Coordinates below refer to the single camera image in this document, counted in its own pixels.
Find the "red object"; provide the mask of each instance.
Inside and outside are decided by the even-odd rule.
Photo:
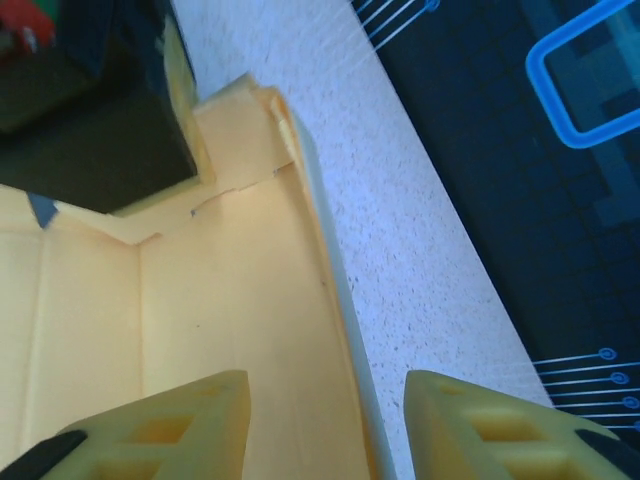
[[[25,52],[51,45],[55,38],[55,24],[31,0],[0,0],[0,23],[18,36]]]

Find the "countertop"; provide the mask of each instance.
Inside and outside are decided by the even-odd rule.
[[[285,94],[313,136],[312,174],[323,185],[324,227],[384,477],[413,477],[402,413],[408,370],[550,405],[349,2],[175,3],[201,98],[251,72]]]

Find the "white speckled surface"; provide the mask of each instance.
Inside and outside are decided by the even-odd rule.
[[[402,415],[410,369],[550,404],[348,1],[179,0],[176,10],[201,97],[250,71],[285,93],[315,139],[377,434],[393,458],[385,475],[413,477]]]

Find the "yellow surface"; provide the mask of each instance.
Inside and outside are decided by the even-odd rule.
[[[432,372],[407,376],[405,421],[418,480],[626,480],[576,434],[589,420]]]
[[[369,478],[286,105],[245,80],[196,118],[219,190],[193,218],[185,192],[137,224],[65,211],[41,232],[24,194],[0,189],[0,464],[81,418],[241,369],[253,412],[244,478]],[[158,226],[138,246],[105,233]]]
[[[251,400],[229,371],[81,420],[88,438],[46,480],[240,480]]]

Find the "open cardboard box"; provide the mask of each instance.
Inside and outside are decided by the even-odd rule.
[[[369,478],[304,127],[250,78],[194,112],[184,128],[215,182],[121,217],[58,205],[47,231],[0,188],[0,464],[84,417],[241,369],[244,478]]]

